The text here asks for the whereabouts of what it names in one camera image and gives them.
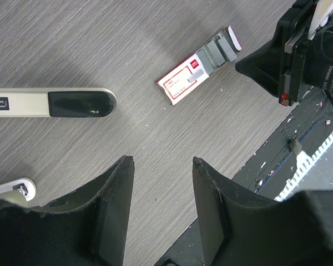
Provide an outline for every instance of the table surface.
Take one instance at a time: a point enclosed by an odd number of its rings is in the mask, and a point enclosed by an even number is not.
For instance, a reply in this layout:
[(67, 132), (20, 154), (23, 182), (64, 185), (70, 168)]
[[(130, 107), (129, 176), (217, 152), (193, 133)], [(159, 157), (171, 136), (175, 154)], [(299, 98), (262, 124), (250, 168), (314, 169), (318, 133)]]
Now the table surface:
[(250, 54), (294, 1), (1, 0), (0, 88), (105, 87), (103, 119), (0, 119), (0, 184), (20, 177), (45, 204), (135, 160), (125, 265), (153, 265), (196, 218), (192, 158), (233, 177), (290, 112), (233, 64), (176, 107), (154, 82), (232, 25)]

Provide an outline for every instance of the white teeth strip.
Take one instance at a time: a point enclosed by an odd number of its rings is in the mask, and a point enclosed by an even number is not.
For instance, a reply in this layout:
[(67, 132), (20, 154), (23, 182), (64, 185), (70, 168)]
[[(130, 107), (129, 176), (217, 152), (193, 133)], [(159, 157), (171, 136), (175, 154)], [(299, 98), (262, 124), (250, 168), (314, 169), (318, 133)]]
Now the white teeth strip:
[(237, 39), (237, 36), (234, 34), (233, 29), (232, 29), (231, 26), (227, 27), (227, 32), (228, 32), (229, 36), (231, 37), (231, 40), (232, 40), (232, 42), (234, 44), (235, 49), (237, 51), (241, 51), (242, 50), (242, 46), (240, 45), (240, 43), (239, 43), (239, 41)]
[(309, 29), (309, 40), (313, 40), (316, 35), (316, 31), (319, 27), (323, 27), (327, 24), (330, 14), (333, 13), (333, 0), (319, 0), (311, 26)]
[(328, 150), (333, 144), (333, 132), (318, 148), (312, 157), (307, 155), (304, 151), (301, 151), (297, 156), (297, 171), (292, 179), (286, 181), (286, 186), (283, 191), (274, 199), (276, 201), (285, 200), (290, 193), (299, 185), (300, 181), (309, 173), (311, 168), (318, 162), (321, 156)]

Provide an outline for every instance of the gray wooden table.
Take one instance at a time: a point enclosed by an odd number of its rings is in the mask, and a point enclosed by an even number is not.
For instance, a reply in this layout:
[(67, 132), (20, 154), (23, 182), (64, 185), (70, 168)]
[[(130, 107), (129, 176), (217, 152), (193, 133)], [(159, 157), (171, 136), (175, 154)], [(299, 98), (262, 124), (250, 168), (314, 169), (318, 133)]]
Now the gray wooden table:
[(290, 111), (231, 64), (176, 107), (154, 82), (226, 25), (248, 55), (292, 2), (1, 0), (0, 88), (103, 86), (119, 106), (104, 119), (0, 119), (0, 184), (29, 177), (44, 204), (133, 155), (125, 265), (153, 265), (196, 218), (193, 156), (232, 177)]

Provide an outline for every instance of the small box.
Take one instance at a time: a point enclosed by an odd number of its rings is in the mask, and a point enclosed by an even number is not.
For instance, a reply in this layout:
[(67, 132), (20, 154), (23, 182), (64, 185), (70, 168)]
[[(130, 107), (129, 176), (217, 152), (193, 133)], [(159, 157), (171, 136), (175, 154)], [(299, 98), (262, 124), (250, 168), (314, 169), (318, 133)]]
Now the small box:
[(230, 26), (223, 29), (165, 77), (157, 81), (172, 105), (207, 80), (225, 62), (233, 62), (241, 46)]
[(208, 77), (200, 58), (193, 54), (158, 81), (158, 84), (171, 104), (175, 105)]

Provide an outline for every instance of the white label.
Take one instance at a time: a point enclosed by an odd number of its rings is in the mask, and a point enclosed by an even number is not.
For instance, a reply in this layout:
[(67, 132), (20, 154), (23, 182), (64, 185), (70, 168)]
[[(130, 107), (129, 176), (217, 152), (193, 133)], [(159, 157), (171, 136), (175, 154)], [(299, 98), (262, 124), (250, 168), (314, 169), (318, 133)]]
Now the white label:
[(194, 54), (162, 78), (158, 84), (175, 105), (208, 77), (200, 58)]
[(232, 42), (234, 44), (235, 49), (237, 51), (241, 51), (242, 50), (242, 46), (240, 45), (237, 36), (234, 34), (234, 31), (233, 31), (232, 27), (228, 26), (227, 30), (228, 30), (228, 34), (231, 37), (231, 40), (232, 40)]

